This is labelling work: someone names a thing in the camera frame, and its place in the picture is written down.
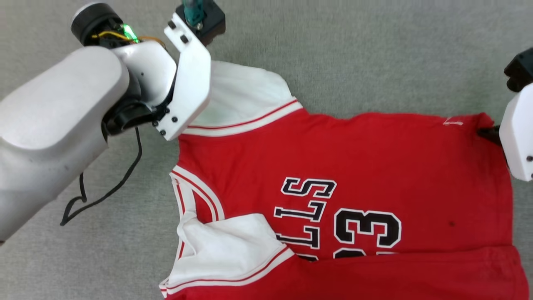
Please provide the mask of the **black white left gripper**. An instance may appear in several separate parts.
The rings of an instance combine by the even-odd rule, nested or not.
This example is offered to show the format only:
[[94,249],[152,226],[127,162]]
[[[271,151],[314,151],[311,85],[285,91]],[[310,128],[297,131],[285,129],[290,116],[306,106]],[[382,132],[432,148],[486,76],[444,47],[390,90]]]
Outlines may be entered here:
[[80,8],[71,31],[83,46],[109,49],[127,67],[128,88],[105,114],[103,131],[118,135],[140,125],[157,126],[169,112],[177,73],[177,63],[164,43],[137,35],[105,2]]

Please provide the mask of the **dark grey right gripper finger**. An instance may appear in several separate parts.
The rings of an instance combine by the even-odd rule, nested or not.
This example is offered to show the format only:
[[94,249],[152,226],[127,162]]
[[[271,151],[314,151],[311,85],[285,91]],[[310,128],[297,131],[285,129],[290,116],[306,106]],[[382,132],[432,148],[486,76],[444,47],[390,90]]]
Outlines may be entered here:
[[499,135],[500,125],[493,127],[480,128],[477,131],[479,137],[488,140],[489,142],[501,147],[501,139]]

